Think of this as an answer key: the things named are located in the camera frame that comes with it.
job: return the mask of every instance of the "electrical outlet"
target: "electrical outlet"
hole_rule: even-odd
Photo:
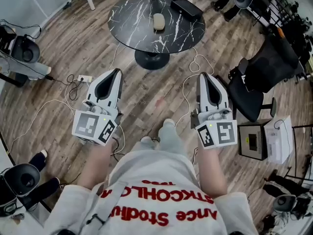
[[[86,83],[91,83],[92,82],[92,76],[84,76],[84,75],[79,75],[78,76],[78,82],[86,82]]]

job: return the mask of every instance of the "table base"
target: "table base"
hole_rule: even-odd
[[[141,67],[147,70],[158,70],[169,62],[170,54],[150,53],[136,50],[135,60]]]

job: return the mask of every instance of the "black marble table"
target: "black marble table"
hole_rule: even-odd
[[[108,16],[112,35],[135,49],[135,59],[148,70],[164,67],[170,53],[190,49],[203,37],[205,21],[189,21],[170,7],[172,0],[120,0]],[[161,13],[165,28],[154,30],[153,14]]]

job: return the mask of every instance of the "white t-shirt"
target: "white t-shirt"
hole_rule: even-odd
[[[62,229],[88,235],[258,234],[246,195],[236,192],[213,200],[201,191],[193,166],[183,155],[130,152],[114,168],[109,186],[100,196],[95,191],[66,186],[45,224],[46,234]],[[97,218],[86,224],[95,213],[106,212],[110,215],[103,225]],[[99,228],[91,232],[95,224]]]

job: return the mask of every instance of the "wooden floor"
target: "wooden floor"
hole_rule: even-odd
[[[72,7],[58,13],[43,29],[39,38],[41,62],[52,67],[51,75],[65,81],[68,75],[79,74],[97,77],[108,70],[118,45],[107,26],[107,15],[118,0],[93,0],[96,10],[91,11],[85,0],[74,0]],[[214,67],[215,74],[227,80],[229,71],[241,58],[251,58],[264,41],[259,34],[260,25],[252,26],[253,18],[245,11],[227,23],[222,14],[210,9],[214,0],[192,0],[204,10],[206,33],[195,46],[198,53],[207,57]],[[134,60],[134,50],[120,46],[113,67],[124,73],[124,85],[120,109],[124,116],[121,126],[125,131],[128,152],[142,136],[157,136],[165,118],[177,121],[188,111],[187,103],[181,93],[184,79],[191,74],[189,63],[195,55],[193,49],[171,55],[169,64],[157,71],[142,69]],[[201,71],[211,73],[211,68],[203,58],[198,62]],[[265,102],[274,96],[277,100],[279,116],[291,115],[293,125],[313,122],[312,93],[308,82],[295,85],[294,80],[280,83],[266,95]],[[30,81],[18,89],[6,84],[0,97],[0,131],[8,147],[14,138],[23,134],[41,106],[52,99],[64,101],[65,86],[59,82],[39,80]],[[86,85],[80,90],[79,99],[71,102],[80,107],[85,97]],[[185,84],[185,94],[196,105],[196,78]],[[269,117],[264,111],[263,118]],[[48,103],[38,114],[30,131],[17,140],[11,151],[16,163],[27,162],[42,149],[48,151],[47,166],[42,173],[42,181],[59,177],[62,182],[71,182],[82,170],[90,145],[81,145],[71,135],[72,115],[68,107],[59,102]],[[244,118],[238,114],[238,120]],[[196,133],[190,130],[190,117],[185,117],[177,126],[177,131],[189,147],[190,158],[197,147]],[[305,155],[310,153],[309,131],[296,131],[298,148],[298,175],[303,173]],[[267,161],[260,162],[238,155],[238,147],[227,147],[220,159],[229,182],[229,191],[243,191],[247,194],[264,184],[264,177],[276,168],[284,175],[289,165],[293,166],[294,153],[285,163],[278,166]],[[112,158],[112,167],[116,164]],[[47,200],[54,206],[58,195]],[[255,224],[271,210],[273,198],[262,190],[251,196],[251,211]]]

